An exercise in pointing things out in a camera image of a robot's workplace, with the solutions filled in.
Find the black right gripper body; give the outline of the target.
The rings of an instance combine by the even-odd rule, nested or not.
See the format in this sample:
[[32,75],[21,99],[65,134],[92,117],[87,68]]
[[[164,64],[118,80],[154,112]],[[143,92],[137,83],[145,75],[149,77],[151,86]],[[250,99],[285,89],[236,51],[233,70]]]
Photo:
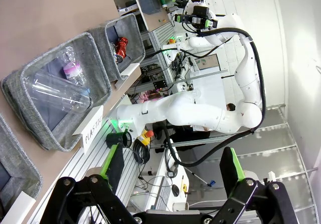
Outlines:
[[202,17],[198,17],[198,16],[192,16],[191,17],[191,25],[197,30],[204,29],[205,28],[205,19]]

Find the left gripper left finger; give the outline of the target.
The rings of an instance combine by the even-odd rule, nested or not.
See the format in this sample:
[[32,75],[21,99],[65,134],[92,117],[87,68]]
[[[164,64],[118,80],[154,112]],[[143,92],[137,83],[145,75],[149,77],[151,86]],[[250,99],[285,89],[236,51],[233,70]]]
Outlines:
[[76,181],[61,177],[40,223],[78,223],[85,208],[95,206],[108,223],[137,223],[116,196],[124,168],[123,148],[113,145],[100,173]]

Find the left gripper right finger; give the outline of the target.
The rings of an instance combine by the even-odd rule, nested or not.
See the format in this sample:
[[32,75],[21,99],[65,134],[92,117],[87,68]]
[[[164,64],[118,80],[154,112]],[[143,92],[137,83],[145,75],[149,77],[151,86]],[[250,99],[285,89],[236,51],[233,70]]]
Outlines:
[[224,148],[219,166],[227,200],[213,223],[237,223],[245,211],[255,211],[261,223],[298,223],[283,183],[246,177],[230,147]]

